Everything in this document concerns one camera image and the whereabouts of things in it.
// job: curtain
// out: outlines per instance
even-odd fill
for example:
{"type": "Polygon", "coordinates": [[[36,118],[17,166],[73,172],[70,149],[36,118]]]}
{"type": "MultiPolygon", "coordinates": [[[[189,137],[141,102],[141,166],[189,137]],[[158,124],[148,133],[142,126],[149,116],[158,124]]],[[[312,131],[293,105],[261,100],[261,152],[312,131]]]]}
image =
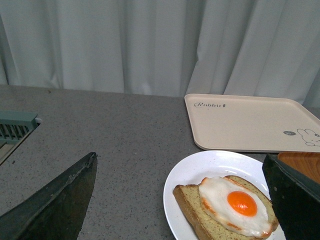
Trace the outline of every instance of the curtain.
{"type": "Polygon", "coordinates": [[[0,84],[320,107],[320,1],[1,0],[0,59],[0,84]]]}

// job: plastic tray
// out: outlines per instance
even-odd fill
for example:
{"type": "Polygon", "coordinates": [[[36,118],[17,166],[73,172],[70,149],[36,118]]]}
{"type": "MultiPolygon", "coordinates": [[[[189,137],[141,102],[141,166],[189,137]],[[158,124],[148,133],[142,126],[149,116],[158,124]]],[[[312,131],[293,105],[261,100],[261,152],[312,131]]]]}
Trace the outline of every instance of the plastic tray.
{"type": "Polygon", "coordinates": [[[184,100],[204,150],[320,152],[320,120],[296,101],[194,93],[184,100]]]}

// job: egg yolk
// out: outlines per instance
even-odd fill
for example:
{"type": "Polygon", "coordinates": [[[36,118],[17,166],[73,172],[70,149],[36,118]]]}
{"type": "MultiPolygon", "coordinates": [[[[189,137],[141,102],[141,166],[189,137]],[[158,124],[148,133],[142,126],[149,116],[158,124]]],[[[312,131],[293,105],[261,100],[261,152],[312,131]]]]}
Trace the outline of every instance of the egg yolk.
{"type": "Polygon", "coordinates": [[[239,214],[253,217],[257,214],[258,208],[255,200],[243,191],[232,191],[227,196],[230,206],[239,214]]]}

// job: countertop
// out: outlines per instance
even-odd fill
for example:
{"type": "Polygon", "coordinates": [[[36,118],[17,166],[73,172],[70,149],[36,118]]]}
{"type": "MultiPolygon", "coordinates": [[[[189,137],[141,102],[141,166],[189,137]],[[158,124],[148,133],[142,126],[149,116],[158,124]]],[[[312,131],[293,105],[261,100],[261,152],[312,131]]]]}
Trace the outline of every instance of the countertop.
{"type": "MultiPolygon", "coordinates": [[[[0,85],[0,110],[35,112],[42,120],[0,166],[0,215],[96,152],[78,239],[175,239],[163,207],[165,181],[180,160],[202,151],[182,97],[0,85]]],[[[320,117],[318,108],[309,110],[320,117]]]]}

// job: bread crust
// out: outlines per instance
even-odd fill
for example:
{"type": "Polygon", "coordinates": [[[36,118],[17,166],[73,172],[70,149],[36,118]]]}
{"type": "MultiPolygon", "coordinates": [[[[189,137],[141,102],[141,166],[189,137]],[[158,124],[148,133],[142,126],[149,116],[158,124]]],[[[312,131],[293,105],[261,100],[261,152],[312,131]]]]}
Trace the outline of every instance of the bread crust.
{"type": "MultiPolygon", "coordinates": [[[[272,231],[275,231],[279,222],[272,210],[271,201],[253,184],[239,176],[226,176],[225,178],[237,181],[246,188],[256,193],[264,204],[267,204],[268,220],[272,223],[272,231]]],[[[220,223],[209,217],[201,207],[199,185],[177,185],[173,190],[173,195],[188,222],[199,240],[265,240],[267,238],[256,238],[254,236],[245,236],[230,231],[220,223]]]]}

